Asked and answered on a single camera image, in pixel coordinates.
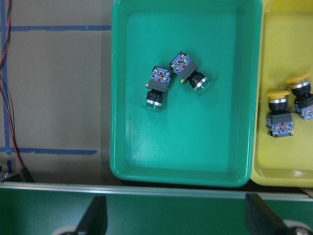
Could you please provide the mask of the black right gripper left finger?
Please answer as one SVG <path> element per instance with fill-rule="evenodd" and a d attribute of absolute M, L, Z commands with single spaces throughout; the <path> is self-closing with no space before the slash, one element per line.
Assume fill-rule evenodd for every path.
<path fill-rule="evenodd" d="M 76 235 L 105 235 L 108 228 L 107 200 L 95 196 L 75 229 Z"/>

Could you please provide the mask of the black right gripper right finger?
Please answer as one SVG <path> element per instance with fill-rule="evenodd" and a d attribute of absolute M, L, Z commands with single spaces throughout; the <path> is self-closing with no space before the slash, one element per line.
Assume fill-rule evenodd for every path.
<path fill-rule="evenodd" d="M 252 193 L 245 196 L 245 224 L 251 235 L 285 235 L 288 230 L 268 204 Z"/>

